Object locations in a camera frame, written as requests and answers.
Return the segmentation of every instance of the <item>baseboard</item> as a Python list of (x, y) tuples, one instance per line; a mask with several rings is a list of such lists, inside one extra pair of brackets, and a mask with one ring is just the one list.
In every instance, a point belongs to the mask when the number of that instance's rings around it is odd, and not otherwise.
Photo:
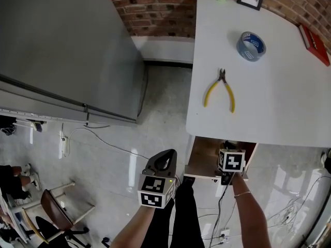
[(168, 62), (168, 66), (169, 63), (193, 64), (192, 38), (133, 36), (132, 40), (144, 61)]
[(144, 60), (146, 66), (168, 66), (168, 67), (181, 67), (181, 68), (193, 68), (193, 64), (180, 63), (178, 61), (166, 61), (166, 60)]

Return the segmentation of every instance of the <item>refrigerator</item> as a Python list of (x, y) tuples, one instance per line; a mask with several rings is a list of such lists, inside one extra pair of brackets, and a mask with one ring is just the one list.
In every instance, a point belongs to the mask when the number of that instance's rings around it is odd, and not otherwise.
[(0, 114), (131, 125), (144, 63), (111, 0), (0, 0)]

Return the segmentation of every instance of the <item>red book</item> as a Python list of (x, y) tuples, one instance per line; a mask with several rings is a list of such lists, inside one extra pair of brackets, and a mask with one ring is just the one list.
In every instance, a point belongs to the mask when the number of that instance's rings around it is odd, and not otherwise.
[(327, 56), (324, 43), (320, 37), (304, 25), (300, 25), (299, 29), (307, 50), (320, 59), (326, 66), (330, 66), (329, 57)]

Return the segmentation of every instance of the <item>bracelet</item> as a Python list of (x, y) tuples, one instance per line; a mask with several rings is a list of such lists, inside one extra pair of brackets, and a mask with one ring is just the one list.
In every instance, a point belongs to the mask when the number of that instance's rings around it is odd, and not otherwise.
[(234, 198), (237, 198), (237, 197), (239, 197), (239, 196), (242, 196), (242, 195), (245, 195), (245, 194), (248, 194), (248, 193), (250, 193), (250, 191), (246, 191), (246, 192), (244, 192), (244, 193), (241, 193), (241, 194), (235, 195)]

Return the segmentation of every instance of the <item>yellow pliers handle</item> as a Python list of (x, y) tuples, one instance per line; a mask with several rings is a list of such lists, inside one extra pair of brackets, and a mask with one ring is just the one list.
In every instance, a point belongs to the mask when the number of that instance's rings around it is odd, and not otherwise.
[[(208, 106), (208, 101), (209, 101), (209, 96), (210, 96), (210, 93), (213, 91), (213, 89), (218, 85), (219, 81), (216, 81), (215, 83), (213, 83), (213, 85), (209, 88), (206, 96), (205, 96), (205, 102), (204, 102), (204, 107), (207, 107)], [(227, 84), (227, 83), (224, 83), (228, 93), (229, 93), (229, 96), (230, 96), (230, 100), (231, 100), (231, 112), (234, 113), (234, 108), (235, 108), (235, 103), (234, 103), (234, 96), (233, 96), (233, 93), (232, 93), (232, 90), (231, 90), (231, 87)]]

